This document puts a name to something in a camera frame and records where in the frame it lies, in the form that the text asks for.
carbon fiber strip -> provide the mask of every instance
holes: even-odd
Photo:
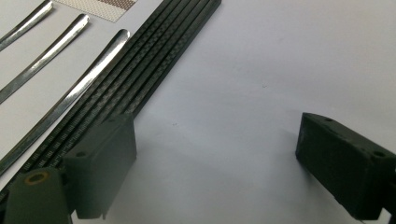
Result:
[[[41,167],[60,167],[67,153],[92,127],[123,113],[140,111],[166,77],[220,0],[165,0],[126,44],[111,68],[105,70],[66,114],[19,174]]]

gray plastic part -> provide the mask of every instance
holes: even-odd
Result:
[[[105,215],[136,159],[133,117],[102,123],[64,156],[78,218]]]
[[[59,171],[43,168],[20,175],[10,188],[4,223],[72,223]]]

chrome bar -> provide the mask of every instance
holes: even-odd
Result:
[[[80,14],[67,29],[40,55],[25,68],[19,75],[0,90],[0,104],[2,104],[12,93],[19,89],[25,82],[32,78],[58,53],[60,53],[88,24],[90,17]]]
[[[29,14],[16,27],[9,31],[0,39],[0,51],[12,44],[15,40],[20,38],[24,33],[29,31],[32,27],[42,21],[52,10],[52,2],[44,1],[32,13]]]
[[[76,99],[91,86],[99,74],[112,62],[131,37],[127,30],[120,30],[110,40],[81,78],[47,112],[47,114],[27,133],[22,140],[0,160],[0,176],[52,125]]]

black rectangular block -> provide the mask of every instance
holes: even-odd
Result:
[[[394,154],[335,120],[303,113],[296,156],[350,215],[378,219]]]

wire mesh sheet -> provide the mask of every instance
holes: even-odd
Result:
[[[117,21],[137,0],[55,0],[108,21]]]

